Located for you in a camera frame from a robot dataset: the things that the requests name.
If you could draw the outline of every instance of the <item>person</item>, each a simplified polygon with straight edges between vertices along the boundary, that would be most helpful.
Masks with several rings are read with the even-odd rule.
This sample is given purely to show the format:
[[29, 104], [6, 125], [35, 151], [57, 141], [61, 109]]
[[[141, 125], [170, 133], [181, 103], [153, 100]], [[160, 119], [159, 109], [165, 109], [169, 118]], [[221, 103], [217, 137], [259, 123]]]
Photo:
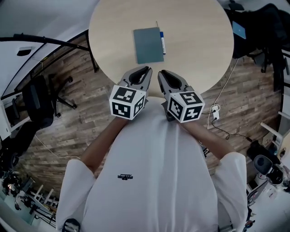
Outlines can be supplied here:
[[[219, 205], [237, 231], [247, 217], [246, 159], [198, 121], [168, 122], [148, 102], [133, 120], [118, 118], [68, 162], [56, 215], [84, 232], [217, 232]], [[200, 141], [220, 160], [210, 176]], [[94, 173], [108, 156], [100, 175]]]

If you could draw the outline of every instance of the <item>white t-shirt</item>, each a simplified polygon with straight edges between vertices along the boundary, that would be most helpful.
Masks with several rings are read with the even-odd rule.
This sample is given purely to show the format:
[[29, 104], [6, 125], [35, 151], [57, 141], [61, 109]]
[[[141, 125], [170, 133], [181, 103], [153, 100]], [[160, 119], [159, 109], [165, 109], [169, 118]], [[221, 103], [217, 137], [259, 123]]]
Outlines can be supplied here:
[[219, 202], [242, 231], [245, 157], [227, 154], [211, 177], [200, 144], [167, 121], [164, 100], [148, 100], [117, 136], [97, 179], [81, 161], [69, 161], [57, 230], [75, 218], [82, 232], [216, 232]]

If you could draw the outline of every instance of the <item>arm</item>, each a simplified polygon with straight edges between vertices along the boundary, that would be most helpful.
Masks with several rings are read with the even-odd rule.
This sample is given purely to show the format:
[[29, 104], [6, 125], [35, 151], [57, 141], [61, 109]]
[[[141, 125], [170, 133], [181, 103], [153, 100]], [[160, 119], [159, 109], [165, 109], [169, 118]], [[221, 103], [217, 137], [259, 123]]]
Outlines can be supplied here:
[[81, 161], [93, 173], [100, 166], [115, 138], [127, 123], [127, 119], [116, 117], [85, 150]]
[[221, 160], [226, 154], [235, 151], [225, 139], [222, 139], [216, 134], [210, 132], [196, 121], [180, 123], [180, 125], [194, 138], [205, 145], [219, 160]]

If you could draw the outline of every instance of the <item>gray notebook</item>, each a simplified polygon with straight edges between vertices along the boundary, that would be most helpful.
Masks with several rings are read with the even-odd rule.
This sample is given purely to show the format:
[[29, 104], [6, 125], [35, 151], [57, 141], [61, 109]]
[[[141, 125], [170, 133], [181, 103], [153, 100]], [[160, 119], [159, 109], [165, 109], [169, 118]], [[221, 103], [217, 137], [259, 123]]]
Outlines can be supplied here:
[[138, 64], [164, 61], [159, 27], [137, 29], [133, 34]]

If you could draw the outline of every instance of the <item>desk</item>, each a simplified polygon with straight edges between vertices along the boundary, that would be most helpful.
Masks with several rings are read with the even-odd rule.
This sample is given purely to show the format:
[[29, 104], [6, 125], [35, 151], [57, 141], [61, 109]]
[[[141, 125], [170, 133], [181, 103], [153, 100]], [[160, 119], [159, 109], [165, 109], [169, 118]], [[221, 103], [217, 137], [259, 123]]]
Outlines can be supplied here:
[[170, 70], [202, 93], [226, 72], [233, 53], [230, 21], [216, 0], [100, 0], [89, 26], [92, 54], [115, 83], [138, 66], [133, 30], [158, 26], [164, 32], [164, 62], [153, 69], [149, 94], [164, 97], [157, 73]]
[[0, 100], [0, 138], [2, 140], [9, 137], [15, 129], [22, 126], [24, 123], [30, 120], [29, 117], [25, 118], [21, 122], [17, 123], [15, 126], [11, 127], [9, 120], [7, 118], [5, 108], [9, 107], [11, 105], [12, 99], [15, 99], [18, 97], [21, 93], [17, 93], [15, 95], [12, 95], [4, 100]]

